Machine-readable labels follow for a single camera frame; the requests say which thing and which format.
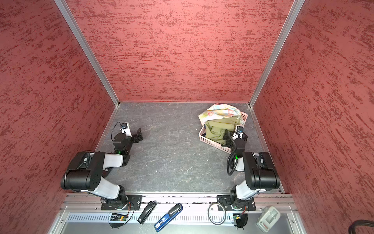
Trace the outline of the floral pastel skirt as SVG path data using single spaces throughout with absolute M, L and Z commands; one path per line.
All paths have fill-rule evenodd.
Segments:
M 219 103 L 213 104 L 203 113 L 198 115 L 201 125 L 204 125 L 205 122 L 207 121 L 221 120 L 221 119 L 227 119 L 231 117 L 238 117 L 239 124 L 245 123 L 245 120 L 242 117 L 241 111 L 238 108 L 228 105 L 228 104 L 219 104 Z

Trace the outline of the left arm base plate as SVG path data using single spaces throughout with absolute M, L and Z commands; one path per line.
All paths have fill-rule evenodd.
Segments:
M 125 201 L 120 199 L 101 198 L 101 210 L 103 211 L 124 211 L 134 209 L 138 211 L 142 202 L 142 195 L 126 195 Z

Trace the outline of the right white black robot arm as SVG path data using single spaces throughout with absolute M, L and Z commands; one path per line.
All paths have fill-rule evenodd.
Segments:
M 244 173 L 244 181 L 230 190 L 229 201 L 224 206 L 236 211 L 253 210 L 255 195 L 280 187 L 280 177 L 273 160 L 267 152 L 247 152 L 247 135 L 242 130 L 226 130 L 223 140 L 224 146 L 230 147 L 227 174 Z

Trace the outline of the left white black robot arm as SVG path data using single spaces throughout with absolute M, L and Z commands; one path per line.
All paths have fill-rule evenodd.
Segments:
M 133 209 L 138 211 L 142 196 L 126 195 L 123 186 L 113 184 L 105 177 L 112 168 L 127 166 L 132 145 L 142 140 L 141 128 L 136 131 L 136 134 L 132 135 L 127 127 L 114 137 L 115 151 L 113 153 L 78 152 L 62 177 L 61 188 L 77 193 L 90 193 L 100 197 L 101 210 L 122 211 Z

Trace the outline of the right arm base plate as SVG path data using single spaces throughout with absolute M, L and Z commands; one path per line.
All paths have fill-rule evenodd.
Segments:
M 217 202 L 221 204 L 226 211 L 256 211 L 254 198 L 242 200 L 231 199 L 229 195 L 218 195 Z

